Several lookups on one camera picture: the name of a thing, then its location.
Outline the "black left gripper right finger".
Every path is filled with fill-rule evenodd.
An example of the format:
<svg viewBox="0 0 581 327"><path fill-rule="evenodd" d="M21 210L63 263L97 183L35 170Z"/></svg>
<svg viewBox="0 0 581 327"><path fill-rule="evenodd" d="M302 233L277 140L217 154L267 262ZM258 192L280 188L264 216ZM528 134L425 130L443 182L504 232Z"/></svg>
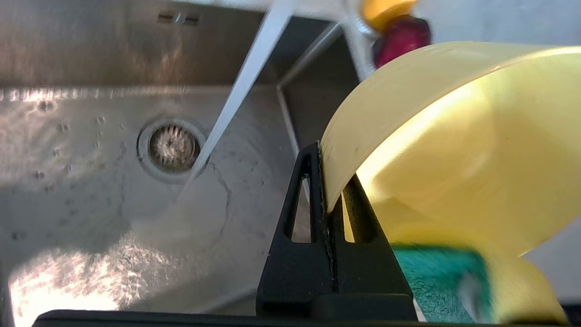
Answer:
<svg viewBox="0 0 581 327"><path fill-rule="evenodd" d="M313 318L415 318L413 294L357 176L327 215L332 290Z"/></svg>

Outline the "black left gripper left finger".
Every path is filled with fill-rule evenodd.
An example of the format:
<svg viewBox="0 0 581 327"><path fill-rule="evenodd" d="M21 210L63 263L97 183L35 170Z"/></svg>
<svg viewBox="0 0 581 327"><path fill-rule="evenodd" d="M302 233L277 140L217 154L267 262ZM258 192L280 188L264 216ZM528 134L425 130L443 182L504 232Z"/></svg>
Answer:
<svg viewBox="0 0 581 327"><path fill-rule="evenodd" d="M292 240L303 180L309 186L309 243ZM307 317L311 303L334 291L333 250L325 215L320 144L299 151L256 292L256 314Z"/></svg>

